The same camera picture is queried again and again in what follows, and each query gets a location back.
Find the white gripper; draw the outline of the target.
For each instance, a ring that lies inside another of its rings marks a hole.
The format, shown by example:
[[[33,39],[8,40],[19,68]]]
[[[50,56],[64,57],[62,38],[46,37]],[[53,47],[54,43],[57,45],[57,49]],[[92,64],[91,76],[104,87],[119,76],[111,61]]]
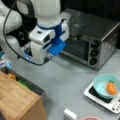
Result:
[[[37,60],[43,60],[45,58],[50,59],[55,57],[48,52],[48,49],[52,46],[52,41],[54,39],[60,38],[65,42],[68,37],[69,27],[66,20],[62,20],[60,24],[50,28],[36,25],[29,34],[33,57]]]

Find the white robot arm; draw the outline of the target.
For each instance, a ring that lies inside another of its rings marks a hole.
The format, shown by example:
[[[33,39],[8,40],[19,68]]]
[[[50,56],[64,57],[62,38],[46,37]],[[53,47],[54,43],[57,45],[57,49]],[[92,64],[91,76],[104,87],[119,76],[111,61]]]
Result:
[[[22,25],[21,15],[36,20],[29,33],[33,57],[44,65],[58,55],[69,37],[68,21],[60,12],[60,3],[60,0],[15,0],[11,7],[7,7],[0,0],[0,47],[5,56],[26,60],[18,40],[9,35]]]

